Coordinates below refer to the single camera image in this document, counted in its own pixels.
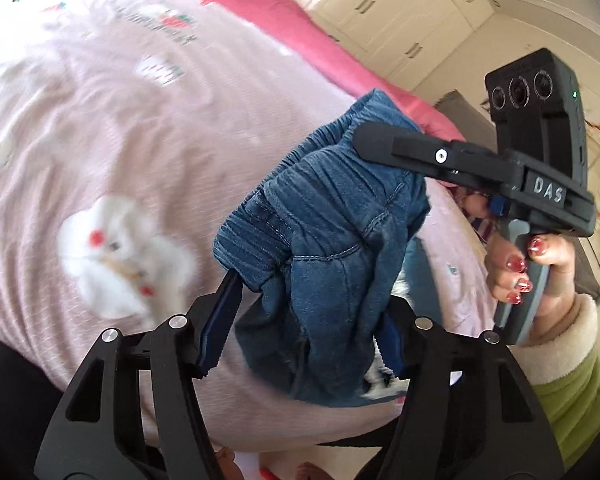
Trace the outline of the right forearm green sleeve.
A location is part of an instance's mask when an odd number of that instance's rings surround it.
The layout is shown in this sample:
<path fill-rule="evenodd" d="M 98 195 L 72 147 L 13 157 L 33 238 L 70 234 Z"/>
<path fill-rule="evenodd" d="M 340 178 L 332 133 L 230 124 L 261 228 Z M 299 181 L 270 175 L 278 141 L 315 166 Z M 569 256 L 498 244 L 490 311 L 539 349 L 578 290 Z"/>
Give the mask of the right forearm green sleeve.
<path fill-rule="evenodd" d="M 510 349 L 538 397 L 571 468 L 600 434 L 598 314 L 588 295 L 574 298 L 576 316 L 557 337 Z"/>

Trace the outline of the right hand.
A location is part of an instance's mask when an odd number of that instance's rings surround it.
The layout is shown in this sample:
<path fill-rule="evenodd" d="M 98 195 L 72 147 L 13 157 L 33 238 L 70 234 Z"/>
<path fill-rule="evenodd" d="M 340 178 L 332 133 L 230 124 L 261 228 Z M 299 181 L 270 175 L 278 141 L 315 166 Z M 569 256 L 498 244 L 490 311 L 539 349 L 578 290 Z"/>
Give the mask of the right hand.
<path fill-rule="evenodd" d="M 573 244 L 560 235 L 542 234 L 533 237 L 525 250 L 520 250 L 500 234 L 490 238 L 484 264 L 488 271 L 486 284 L 494 299 L 513 306 L 522 303 L 524 294 L 533 288 L 528 274 L 530 262 L 550 270 L 529 333 L 529 344 L 538 344 L 557 337 L 577 316 L 571 314 L 576 299 Z"/>

